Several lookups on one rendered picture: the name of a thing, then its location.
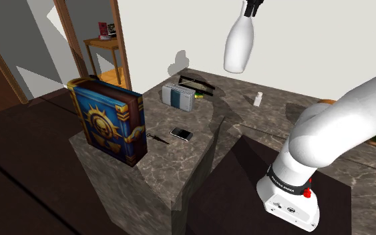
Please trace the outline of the grey radio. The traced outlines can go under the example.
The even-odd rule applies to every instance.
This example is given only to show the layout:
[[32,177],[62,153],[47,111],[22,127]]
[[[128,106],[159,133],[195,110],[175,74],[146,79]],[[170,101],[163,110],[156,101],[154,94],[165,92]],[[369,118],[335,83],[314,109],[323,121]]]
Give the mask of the grey radio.
[[181,85],[167,83],[162,86],[162,103],[181,109],[192,111],[194,107],[195,91]]

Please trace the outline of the black phone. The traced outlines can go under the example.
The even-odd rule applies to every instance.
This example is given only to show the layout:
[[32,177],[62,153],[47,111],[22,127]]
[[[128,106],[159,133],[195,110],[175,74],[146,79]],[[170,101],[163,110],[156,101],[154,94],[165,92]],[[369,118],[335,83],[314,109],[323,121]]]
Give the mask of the black phone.
[[189,141],[192,136],[193,136],[193,133],[192,132],[189,132],[189,131],[186,131],[182,128],[173,128],[171,131],[170,131],[170,134],[174,137],[177,137],[177,138],[180,138],[181,140],[185,140],[185,141]]

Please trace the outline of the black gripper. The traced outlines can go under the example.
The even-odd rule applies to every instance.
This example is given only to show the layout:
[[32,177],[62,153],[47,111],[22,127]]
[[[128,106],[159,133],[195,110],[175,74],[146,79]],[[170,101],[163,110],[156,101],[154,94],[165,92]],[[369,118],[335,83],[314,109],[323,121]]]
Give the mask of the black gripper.
[[260,4],[263,3],[264,0],[247,0],[246,9],[244,10],[244,16],[245,17],[255,17],[256,12],[260,6]]

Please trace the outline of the small black dagger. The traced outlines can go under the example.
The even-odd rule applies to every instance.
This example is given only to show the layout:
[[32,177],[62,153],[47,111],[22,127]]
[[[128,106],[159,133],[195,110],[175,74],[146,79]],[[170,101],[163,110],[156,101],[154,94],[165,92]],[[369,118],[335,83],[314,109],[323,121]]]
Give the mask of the small black dagger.
[[159,138],[159,137],[156,136],[156,135],[153,135],[153,134],[148,133],[148,134],[146,134],[146,137],[148,137],[148,138],[152,138],[153,140],[156,140],[156,141],[159,141],[159,142],[162,142],[162,143],[165,143],[165,144],[170,145],[170,143],[168,143],[167,141],[163,140],[162,138]]

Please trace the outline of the tall white bottle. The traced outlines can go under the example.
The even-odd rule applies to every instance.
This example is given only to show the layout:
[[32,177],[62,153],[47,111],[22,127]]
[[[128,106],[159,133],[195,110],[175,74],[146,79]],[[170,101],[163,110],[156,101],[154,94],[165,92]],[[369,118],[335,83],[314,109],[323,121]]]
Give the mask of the tall white bottle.
[[250,59],[254,44],[252,18],[245,16],[247,1],[242,1],[240,16],[232,26],[226,39],[224,69],[230,73],[242,73]]

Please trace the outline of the wooden side table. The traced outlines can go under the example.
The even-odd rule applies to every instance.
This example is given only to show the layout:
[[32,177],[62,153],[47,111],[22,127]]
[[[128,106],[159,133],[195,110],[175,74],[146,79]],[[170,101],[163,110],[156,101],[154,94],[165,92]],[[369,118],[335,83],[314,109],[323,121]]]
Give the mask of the wooden side table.
[[[86,39],[84,40],[85,48],[87,50],[87,54],[89,57],[89,61],[91,64],[91,68],[93,71],[93,75],[96,78],[99,78],[100,80],[104,82],[111,83],[112,85],[120,86],[122,87],[124,85],[124,73],[122,71],[122,67],[118,66],[117,58],[116,58],[116,50],[119,50],[120,47],[118,45],[117,37],[113,38],[109,31],[108,31],[108,24],[105,22],[99,22],[98,23],[100,34],[98,38],[93,39]],[[100,76],[98,76],[98,73],[96,71],[95,63],[93,61],[93,57],[91,55],[90,46],[97,47],[101,49],[107,49],[111,52],[113,62],[114,62],[114,69],[106,71],[101,73]]]

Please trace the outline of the blue book with gold skull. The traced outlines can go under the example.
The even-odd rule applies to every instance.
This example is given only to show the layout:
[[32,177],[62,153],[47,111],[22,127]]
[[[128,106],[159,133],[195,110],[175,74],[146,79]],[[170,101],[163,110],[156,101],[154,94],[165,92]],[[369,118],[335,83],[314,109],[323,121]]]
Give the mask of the blue book with gold skull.
[[131,167],[147,154],[142,94],[90,77],[67,88],[89,145]]

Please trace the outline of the wooden door frame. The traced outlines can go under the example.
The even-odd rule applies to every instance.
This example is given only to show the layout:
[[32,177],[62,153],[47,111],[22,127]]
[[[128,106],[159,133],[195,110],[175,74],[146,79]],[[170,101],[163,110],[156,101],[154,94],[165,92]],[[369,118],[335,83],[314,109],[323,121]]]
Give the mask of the wooden door frame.
[[8,68],[1,54],[0,54],[0,70],[2,74],[4,75],[5,79],[7,80],[8,84],[11,86],[11,89],[13,90],[15,95],[18,97],[19,101],[22,104],[28,103],[28,99],[26,95],[24,94],[23,90],[20,88],[17,80],[14,78],[11,70]]
[[[67,38],[67,42],[69,44],[71,54],[77,66],[77,70],[81,77],[89,77],[89,72],[87,70],[87,66],[83,59],[83,53],[81,52],[81,48],[75,34],[75,30],[73,28],[73,23],[67,8],[66,0],[53,0],[57,13],[59,15],[61,25],[65,31],[65,35]],[[124,84],[126,85],[125,88],[128,90],[132,90],[132,82],[130,79],[130,71],[128,67],[128,58],[126,53],[126,46],[124,42],[124,35],[122,31],[122,22],[120,19],[120,10],[118,6],[118,0],[109,0],[112,10],[112,15],[114,19],[114,25],[116,27],[116,37],[118,40],[118,45],[120,49],[120,59],[122,63],[122,70],[124,73]]]

